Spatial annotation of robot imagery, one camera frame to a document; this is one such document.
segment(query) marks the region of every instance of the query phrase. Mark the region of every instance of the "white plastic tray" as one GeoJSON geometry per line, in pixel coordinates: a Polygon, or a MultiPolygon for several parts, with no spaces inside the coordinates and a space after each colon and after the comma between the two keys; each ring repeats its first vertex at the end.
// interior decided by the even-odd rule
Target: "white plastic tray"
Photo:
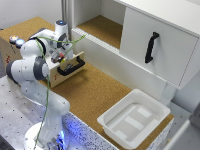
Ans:
{"type": "Polygon", "coordinates": [[[135,149],[169,113],[169,108],[136,89],[97,120],[105,133],[118,144],[126,149],[135,149]]]}

